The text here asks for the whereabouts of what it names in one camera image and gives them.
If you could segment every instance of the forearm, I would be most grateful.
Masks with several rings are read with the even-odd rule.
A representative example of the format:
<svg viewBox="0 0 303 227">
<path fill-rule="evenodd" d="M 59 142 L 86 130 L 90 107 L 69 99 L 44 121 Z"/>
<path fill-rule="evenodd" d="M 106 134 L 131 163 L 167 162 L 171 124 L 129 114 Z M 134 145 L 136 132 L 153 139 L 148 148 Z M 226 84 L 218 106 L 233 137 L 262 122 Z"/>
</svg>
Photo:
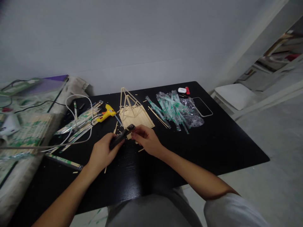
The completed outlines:
<svg viewBox="0 0 303 227">
<path fill-rule="evenodd" d="M 33 227 L 69 226 L 86 190 L 95 178 L 95 174 L 90 173 L 85 166 L 78 177 L 42 214 Z"/>
<path fill-rule="evenodd" d="M 172 167 L 204 199 L 217 199 L 227 193 L 238 193 L 211 172 L 180 157 L 165 147 L 157 157 Z"/>
</svg>

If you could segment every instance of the yellow glue gun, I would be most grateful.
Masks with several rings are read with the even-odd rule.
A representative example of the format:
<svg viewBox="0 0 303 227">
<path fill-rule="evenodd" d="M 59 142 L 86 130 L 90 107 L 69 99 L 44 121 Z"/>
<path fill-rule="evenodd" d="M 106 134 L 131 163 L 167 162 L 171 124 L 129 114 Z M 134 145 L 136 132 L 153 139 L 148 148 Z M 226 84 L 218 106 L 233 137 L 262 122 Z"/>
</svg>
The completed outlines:
<svg viewBox="0 0 303 227">
<path fill-rule="evenodd" d="M 109 116 L 113 117 L 116 115 L 116 112 L 109 104 L 106 104 L 105 108 L 106 108 L 106 112 L 102 112 L 103 116 L 100 116 L 99 118 L 97 118 L 97 122 L 102 122 Z"/>
</svg>

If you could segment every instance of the hand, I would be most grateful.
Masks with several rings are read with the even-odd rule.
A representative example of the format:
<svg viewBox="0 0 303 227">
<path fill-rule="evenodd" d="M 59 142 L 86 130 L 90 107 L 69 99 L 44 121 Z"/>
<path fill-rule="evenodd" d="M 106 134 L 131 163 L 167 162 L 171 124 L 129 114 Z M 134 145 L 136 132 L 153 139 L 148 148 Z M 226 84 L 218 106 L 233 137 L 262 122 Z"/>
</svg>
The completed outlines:
<svg viewBox="0 0 303 227">
<path fill-rule="evenodd" d="M 124 143 L 124 140 L 122 140 L 110 151 L 110 141 L 116 136 L 114 133 L 107 133 L 102 139 L 95 143 L 89 162 L 86 165 L 90 173 L 96 174 L 96 176 L 99 175 L 99 173 L 114 160 L 119 148 Z"/>
<path fill-rule="evenodd" d="M 157 157 L 163 148 L 154 130 L 144 125 L 139 125 L 133 130 L 132 140 L 136 140 L 144 147 L 147 153 L 155 157 Z"/>
</svg>

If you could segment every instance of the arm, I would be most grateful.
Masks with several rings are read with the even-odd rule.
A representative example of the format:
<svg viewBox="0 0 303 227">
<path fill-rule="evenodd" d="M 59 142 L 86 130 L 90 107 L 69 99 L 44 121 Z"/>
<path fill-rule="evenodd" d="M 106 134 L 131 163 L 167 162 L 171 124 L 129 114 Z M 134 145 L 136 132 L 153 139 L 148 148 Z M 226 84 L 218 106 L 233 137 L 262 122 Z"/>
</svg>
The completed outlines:
<svg viewBox="0 0 303 227">
<path fill-rule="evenodd" d="M 143 125 L 137 126 L 132 139 L 144 147 L 147 153 L 172 167 L 204 199 L 212 200 L 227 193 L 238 193 L 216 175 L 166 149 L 155 132 Z"/>
<path fill-rule="evenodd" d="M 70 225 L 86 190 L 99 173 L 113 161 L 122 146 L 124 140 L 114 149 L 109 150 L 110 141 L 115 136 L 113 133 L 108 133 L 95 143 L 88 164 L 83 167 L 77 178 L 41 215 L 33 227 L 68 227 Z"/>
</svg>

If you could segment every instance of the white wall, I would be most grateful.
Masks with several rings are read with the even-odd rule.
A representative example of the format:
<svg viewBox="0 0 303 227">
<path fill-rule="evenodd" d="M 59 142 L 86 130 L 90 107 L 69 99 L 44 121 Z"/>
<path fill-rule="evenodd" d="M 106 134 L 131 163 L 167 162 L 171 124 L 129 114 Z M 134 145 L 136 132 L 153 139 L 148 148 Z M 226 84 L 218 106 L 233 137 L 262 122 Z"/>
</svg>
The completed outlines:
<svg viewBox="0 0 303 227">
<path fill-rule="evenodd" d="M 1 80 L 69 74 L 97 95 L 196 80 L 210 91 L 264 2 L 10 0 Z"/>
<path fill-rule="evenodd" d="M 303 15 L 303 1 L 289 0 L 277 16 L 250 46 L 240 60 L 226 72 L 217 86 L 234 83 L 259 57 L 261 57 Z"/>
</svg>

